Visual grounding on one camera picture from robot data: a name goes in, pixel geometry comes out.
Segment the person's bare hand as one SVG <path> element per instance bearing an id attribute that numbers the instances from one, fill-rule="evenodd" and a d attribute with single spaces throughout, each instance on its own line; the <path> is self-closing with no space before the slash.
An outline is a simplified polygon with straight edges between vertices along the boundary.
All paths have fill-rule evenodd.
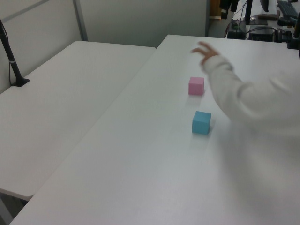
<path id="1" fill-rule="evenodd" d="M 207 62 L 208 59 L 214 56 L 220 55 L 220 53 L 214 49 L 211 45 L 206 42 L 200 41 L 198 42 L 198 47 L 191 50 L 191 53 L 198 53 L 203 56 L 200 64 L 204 67 L 204 64 Z"/>

